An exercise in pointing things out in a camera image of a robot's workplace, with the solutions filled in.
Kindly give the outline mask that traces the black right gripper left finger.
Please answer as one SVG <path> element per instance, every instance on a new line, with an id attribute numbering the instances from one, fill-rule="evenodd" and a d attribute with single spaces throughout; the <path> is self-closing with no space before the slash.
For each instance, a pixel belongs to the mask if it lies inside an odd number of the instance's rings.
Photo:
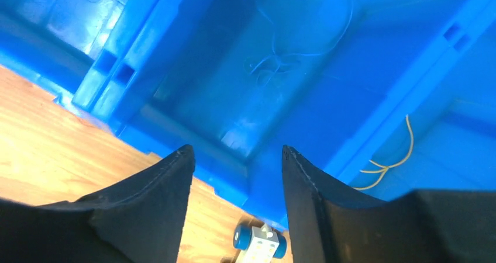
<path id="1" fill-rule="evenodd" d="M 184 145 L 76 201 L 1 200 L 2 262 L 175 262 L 195 169 Z"/>

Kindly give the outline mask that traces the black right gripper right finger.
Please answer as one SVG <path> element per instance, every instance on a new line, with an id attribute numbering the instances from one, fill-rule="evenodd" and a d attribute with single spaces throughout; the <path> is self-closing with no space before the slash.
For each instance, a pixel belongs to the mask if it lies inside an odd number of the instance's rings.
<path id="1" fill-rule="evenodd" d="M 392 201 L 359 192 L 283 147 L 295 262 L 494 262 L 495 193 L 415 190 Z"/>

